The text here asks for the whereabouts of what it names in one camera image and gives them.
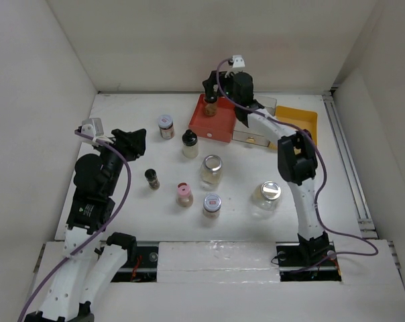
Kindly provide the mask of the white powder bottle black cap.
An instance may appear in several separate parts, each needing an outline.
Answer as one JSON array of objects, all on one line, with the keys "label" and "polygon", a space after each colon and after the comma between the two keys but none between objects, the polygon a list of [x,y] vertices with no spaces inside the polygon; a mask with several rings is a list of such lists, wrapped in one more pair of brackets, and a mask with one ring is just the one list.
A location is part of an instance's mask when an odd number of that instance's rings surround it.
[{"label": "white powder bottle black cap", "polygon": [[193,159],[198,156],[198,137],[191,129],[182,135],[182,143],[182,153],[185,157]]}]

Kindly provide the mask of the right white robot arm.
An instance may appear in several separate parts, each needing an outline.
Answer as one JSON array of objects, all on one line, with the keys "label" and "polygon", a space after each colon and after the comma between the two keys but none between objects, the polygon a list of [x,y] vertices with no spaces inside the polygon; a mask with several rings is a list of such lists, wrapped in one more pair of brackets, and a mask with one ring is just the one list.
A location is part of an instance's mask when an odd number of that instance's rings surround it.
[{"label": "right white robot arm", "polygon": [[318,214],[315,176],[316,146],[298,126],[277,120],[253,94],[253,79],[246,72],[214,70],[202,82],[209,103],[223,97],[233,104],[235,116],[244,126],[260,132],[277,145],[278,172],[287,182],[298,218],[299,261],[291,271],[298,274],[321,265],[328,258],[329,237]]}]

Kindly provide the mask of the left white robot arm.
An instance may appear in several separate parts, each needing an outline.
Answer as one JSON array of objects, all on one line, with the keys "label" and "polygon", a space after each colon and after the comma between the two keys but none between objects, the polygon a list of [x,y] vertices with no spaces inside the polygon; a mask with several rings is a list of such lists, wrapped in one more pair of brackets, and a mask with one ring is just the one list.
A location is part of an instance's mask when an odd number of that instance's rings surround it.
[{"label": "left white robot arm", "polygon": [[[146,130],[114,129],[110,138],[102,138],[79,127],[75,134],[96,152],[81,156],[74,165],[75,191],[62,259],[30,295],[19,321],[94,321],[96,304],[114,275],[137,260],[134,236],[115,232],[101,241],[125,204],[132,179],[129,163],[144,155]],[[112,196],[123,170],[125,196],[116,204]]]}]

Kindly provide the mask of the white-lid dark spice jar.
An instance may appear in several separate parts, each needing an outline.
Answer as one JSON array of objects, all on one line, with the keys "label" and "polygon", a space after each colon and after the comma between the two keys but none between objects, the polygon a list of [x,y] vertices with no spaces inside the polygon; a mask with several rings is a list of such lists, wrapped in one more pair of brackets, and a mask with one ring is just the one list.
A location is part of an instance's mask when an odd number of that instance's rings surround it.
[{"label": "white-lid dark spice jar", "polygon": [[174,137],[174,123],[170,115],[160,115],[158,117],[158,127],[163,139],[169,140]]}]

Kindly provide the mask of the round glass jar metal lid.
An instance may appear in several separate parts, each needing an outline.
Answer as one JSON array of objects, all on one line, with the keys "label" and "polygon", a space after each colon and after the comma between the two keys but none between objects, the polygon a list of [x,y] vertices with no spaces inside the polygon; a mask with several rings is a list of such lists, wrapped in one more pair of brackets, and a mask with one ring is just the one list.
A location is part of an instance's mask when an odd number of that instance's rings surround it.
[{"label": "round glass jar metal lid", "polygon": [[282,198],[282,189],[274,181],[257,185],[251,195],[251,215],[257,219],[273,217]]}]

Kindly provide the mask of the white-lid beige spice jar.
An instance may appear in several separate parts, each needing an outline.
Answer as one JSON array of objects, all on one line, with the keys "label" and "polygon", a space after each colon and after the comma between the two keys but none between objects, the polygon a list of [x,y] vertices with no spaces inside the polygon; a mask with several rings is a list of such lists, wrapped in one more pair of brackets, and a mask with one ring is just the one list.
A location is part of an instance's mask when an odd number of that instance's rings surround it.
[{"label": "white-lid beige spice jar", "polygon": [[209,193],[202,204],[202,224],[205,227],[212,227],[217,223],[220,216],[222,200],[219,195]]}]

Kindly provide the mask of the pink-cap spice bottle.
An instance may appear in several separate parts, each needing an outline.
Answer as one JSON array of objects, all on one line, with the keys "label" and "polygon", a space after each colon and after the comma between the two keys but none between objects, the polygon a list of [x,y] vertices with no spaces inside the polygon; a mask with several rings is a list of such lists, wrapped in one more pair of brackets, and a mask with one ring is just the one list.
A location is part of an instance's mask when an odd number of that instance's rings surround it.
[{"label": "pink-cap spice bottle", "polygon": [[187,183],[181,182],[178,184],[176,189],[176,202],[179,206],[185,208],[193,204],[193,194]]}]

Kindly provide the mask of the square glass jar beige grains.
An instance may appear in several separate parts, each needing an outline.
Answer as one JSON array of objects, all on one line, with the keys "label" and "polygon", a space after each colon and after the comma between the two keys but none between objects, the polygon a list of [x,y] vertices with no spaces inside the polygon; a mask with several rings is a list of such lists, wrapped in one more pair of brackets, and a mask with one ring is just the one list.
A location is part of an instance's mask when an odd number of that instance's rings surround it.
[{"label": "square glass jar beige grains", "polygon": [[223,173],[223,161],[218,155],[206,156],[200,167],[200,180],[209,185],[217,186]]}]

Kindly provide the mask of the brown spice bottle black cap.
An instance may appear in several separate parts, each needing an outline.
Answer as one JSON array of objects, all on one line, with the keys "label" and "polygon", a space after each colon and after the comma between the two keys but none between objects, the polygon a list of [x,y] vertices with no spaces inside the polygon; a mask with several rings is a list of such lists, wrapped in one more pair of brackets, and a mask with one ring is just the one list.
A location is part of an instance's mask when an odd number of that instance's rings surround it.
[{"label": "brown spice bottle black cap", "polygon": [[205,106],[203,113],[207,117],[213,117],[217,114],[217,97],[216,96],[204,96]]}]

